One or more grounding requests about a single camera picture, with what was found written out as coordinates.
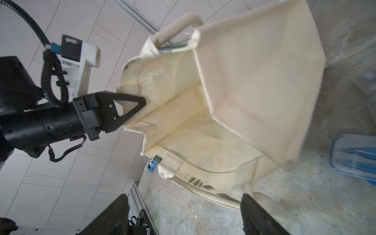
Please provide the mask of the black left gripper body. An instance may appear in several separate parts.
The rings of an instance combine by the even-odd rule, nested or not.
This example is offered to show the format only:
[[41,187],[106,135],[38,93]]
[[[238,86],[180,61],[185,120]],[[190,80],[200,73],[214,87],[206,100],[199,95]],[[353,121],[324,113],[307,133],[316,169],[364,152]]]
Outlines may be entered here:
[[1,158],[15,149],[39,158],[51,144],[88,137],[96,139],[102,123],[96,94],[75,98],[62,108],[51,107],[1,116]]

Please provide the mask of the floral canvas tote bag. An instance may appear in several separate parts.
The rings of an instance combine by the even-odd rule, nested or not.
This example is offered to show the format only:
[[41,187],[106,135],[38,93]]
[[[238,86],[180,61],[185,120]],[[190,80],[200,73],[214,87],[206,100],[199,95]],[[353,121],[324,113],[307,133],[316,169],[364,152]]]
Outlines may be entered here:
[[117,91],[146,99],[124,124],[159,175],[210,202],[243,194],[300,157],[326,65],[306,1],[204,24],[185,14],[150,35]]

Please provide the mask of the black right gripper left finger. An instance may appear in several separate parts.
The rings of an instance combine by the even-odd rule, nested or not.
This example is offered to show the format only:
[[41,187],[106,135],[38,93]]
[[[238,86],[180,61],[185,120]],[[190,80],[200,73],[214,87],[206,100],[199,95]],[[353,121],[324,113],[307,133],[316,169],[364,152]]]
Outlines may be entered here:
[[130,235],[128,197],[121,194],[80,235]]

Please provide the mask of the blue plastic case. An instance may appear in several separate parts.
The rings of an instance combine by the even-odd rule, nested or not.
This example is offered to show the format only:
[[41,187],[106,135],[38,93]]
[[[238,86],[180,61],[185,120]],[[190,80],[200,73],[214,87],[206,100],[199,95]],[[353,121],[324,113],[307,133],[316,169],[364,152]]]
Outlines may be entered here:
[[376,184],[376,137],[346,134],[331,146],[329,164],[338,173]]

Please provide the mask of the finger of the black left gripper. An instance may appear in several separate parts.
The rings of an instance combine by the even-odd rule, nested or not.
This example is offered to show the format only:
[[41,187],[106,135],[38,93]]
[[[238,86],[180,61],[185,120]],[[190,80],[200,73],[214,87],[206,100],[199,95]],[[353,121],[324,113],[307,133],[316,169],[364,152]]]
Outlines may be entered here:
[[[146,99],[135,95],[108,91],[98,92],[95,95],[100,103],[98,107],[102,120],[100,129],[105,133],[116,131],[146,106]],[[120,104],[121,101],[130,104],[130,110],[123,111],[122,114],[117,109],[117,103]]]

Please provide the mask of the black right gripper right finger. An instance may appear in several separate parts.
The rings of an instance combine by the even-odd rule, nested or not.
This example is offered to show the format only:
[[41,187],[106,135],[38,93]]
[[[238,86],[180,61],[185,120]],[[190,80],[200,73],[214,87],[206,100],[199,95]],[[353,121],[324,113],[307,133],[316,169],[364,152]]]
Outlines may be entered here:
[[289,232],[249,194],[243,194],[240,211],[246,235],[289,235]]

